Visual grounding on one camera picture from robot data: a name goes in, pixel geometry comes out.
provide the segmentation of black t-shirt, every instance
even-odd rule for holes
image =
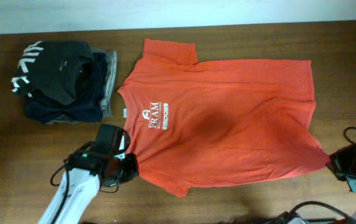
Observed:
[[[11,89],[29,96],[38,89],[69,105],[77,99],[75,86],[83,65],[93,61],[92,51],[84,41],[38,41],[24,50]]]
[[[40,90],[34,90],[32,97],[25,96],[25,115],[44,124],[61,115],[73,121],[99,122],[103,117],[99,102],[103,99],[108,69],[105,56],[104,53],[94,53],[94,61],[84,64],[75,84],[77,99],[73,103],[63,105]]]

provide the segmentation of stack of clothes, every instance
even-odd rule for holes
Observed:
[[[99,122],[111,116],[117,53],[84,41],[38,41],[23,51],[11,90],[24,113],[43,124]]]

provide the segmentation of orange t-shirt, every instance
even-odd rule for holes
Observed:
[[[118,92],[140,176],[179,197],[191,187],[295,177],[329,161],[308,132],[316,106],[309,60],[199,62],[195,44],[146,39]]]

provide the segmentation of wood grain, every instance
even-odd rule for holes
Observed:
[[[86,40],[92,47],[117,50],[117,89],[140,58],[144,38],[194,42],[200,61],[311,59],[317,101],[311,133],[333,153],[347,145],[342,130],[356,126],[356,21],[0,35],[0,223],[37,222],[56,191],[49,177],[63,158],[93,140],[99,128],[85,123],[41,125],[24,117],[22,99],[9,89],[23,49],[37,40]],[[124,101],[115,93],[112,102],[115,117],[102,122],[123,126]],[[321,200],[347,213],[356,209],[356,194],[323,169],[274,182],[190,189],[184,198],[137,178],[117,194],[98,194],[82,221],[217,223],[275,217],[305,200]],[[300,213],[335,217],[316,207]]]

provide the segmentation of white printed logo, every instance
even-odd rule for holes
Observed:
[[[148,128],[160,129],[162,127],[163,130],[167,130],[169,115],[168,103],[164,103],[162,107],[161,102],[150,102],[149,109],[150,110],[142,111],[143,118],[149,120]]]
[[[37,47],[37,44],[41,43],[42,41],[38,41],[37,43],[35,44],[32,44],[32,45],[29,45],[26,49],[24,49],[23,51],[23,55],[22,56],[38,56],[40,54],[40,52],[29,52],[29,51],[32,51],[32,50],[43,50],[44,48],[42,47]],[[28,73],[29,72],[29,69],[27,69],[27,66],[26,66],[26,62],[31,62],[31,63],[34,63],[35,62],[35,58],[22,58],[19,63],[17,64],[17,68],[21,67],[22,68],[22,71],[24,73]]]
[[[42,41],[38,41],[35,44],[29,45],[26,49],[24,49],[22,57],[23,56],[38,56],[40,54],[40,52],[29,52],[29,51],[32,51],[32,50],[41,51],[41,50],[43,50],[44,48],[37,47],[37,45],[39,43],[41,43],[41,42]],[[35,62],[35,58],[22,58],[22,59],[20,59],[19,63],[17,64],[17,68],[21,67],[23,73],[28,73],[29,72],[29,69],[27,69],[27,66],[26,66],[26,62],[34,63]],[[14,93],[20,87],[19,84],[17,84],[18,80],[23,80],[25,83],[30,83],[30,81],[27,79],[27,76],[21,76],[21,77],[12,78],[11,82],[14,84],[14,88],[12,89],[12,92],[14,92]]]

